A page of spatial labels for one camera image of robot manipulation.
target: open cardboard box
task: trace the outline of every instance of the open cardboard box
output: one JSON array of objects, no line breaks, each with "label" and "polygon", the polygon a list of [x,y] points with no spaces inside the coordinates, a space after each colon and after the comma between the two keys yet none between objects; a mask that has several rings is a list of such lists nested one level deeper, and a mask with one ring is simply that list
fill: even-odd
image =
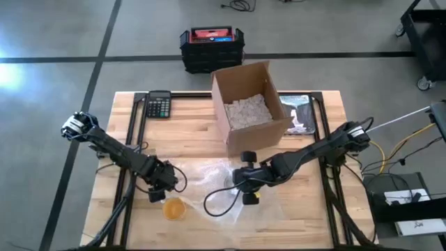
[{"label": "open cardboard box", "polygon": [[[216,70],[212,73],[212,99],[217,125],[229,155],[279,143],[292,117],[287,117],[268,72],[269,61]],[[231,130],[224,104],[262,94],[273,121]]]}]

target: plastic cup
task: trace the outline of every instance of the plastic cup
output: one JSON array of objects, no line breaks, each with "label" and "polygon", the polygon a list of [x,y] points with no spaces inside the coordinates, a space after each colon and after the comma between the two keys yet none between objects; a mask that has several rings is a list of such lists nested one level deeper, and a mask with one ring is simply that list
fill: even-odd
[{"label": "plastic cup", "polygon": [[186,205],[180,198],[167,199],[162,205],[162,214],[168,220],[180,220],[186,214]]}]

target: calculator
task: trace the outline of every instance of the calculator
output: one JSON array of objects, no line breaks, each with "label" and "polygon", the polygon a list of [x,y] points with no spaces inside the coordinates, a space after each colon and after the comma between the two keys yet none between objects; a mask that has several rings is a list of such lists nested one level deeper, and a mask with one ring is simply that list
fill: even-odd
[{"label": "calculator", "polygon": [[170,117],[172,96],[170,91],[149,91],[147,117],[166,119]]}]

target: black toolbox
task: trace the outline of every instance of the black toolbox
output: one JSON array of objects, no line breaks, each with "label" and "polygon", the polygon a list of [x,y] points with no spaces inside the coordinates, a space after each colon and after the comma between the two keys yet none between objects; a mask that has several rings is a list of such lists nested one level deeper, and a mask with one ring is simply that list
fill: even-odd
[{"label": "black toolbox", "polygon": [[180,36],[181,57],[192,74],[241,65],[244,46],[243,32],[231,26],[192,28]]}]

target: floor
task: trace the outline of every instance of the floor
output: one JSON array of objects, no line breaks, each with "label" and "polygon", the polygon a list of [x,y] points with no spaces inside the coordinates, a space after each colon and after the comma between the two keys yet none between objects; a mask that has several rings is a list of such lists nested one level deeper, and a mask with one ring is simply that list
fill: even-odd
[{"label": "floor", "polygon": [[[210,89],[209,75],[190,75],[181,61],[163,60],[180,54],[178,37],[191,26],[238,27],[245,32],[248,55],[273,54],[270,71],[277,89],[340,90],[350,120],[374,116],[378,125],[444,98],[444,85],[426,92],[416,88],[422,76],[416,58],[384,53],[410,51],[407,37],[395,38],[394,30],[411,0],[258,0],[253,13],[220,8],[228,2],[0,1],[0,250],[39,249],[69,149],[60,128],[73,112],[89,108],[105,128],[115,91]],[[432,2],[446,8],[446,0],[423,0],[420,8],[433,8]],[[320,58],[283,59],[285,53],[310,52]],[[341,56],[323,58],[333,54]],[[158,61],[150,57],[156,55]],[[147,57],[102,63],[113,56]],[[370,135],[389,152],[428,122],[419,113]],[[438,136],[437,129],[424,133],[401,155]],[[445,151],[445,144],[437,143],[393,170],[422,172],[431,193],[446,192]],[[360,157],[368,163],[380,155],[370,148]],[[51,250],[79,244],[97,162],[81,145]],[[433,236],[380,242],[441,250]]]}]

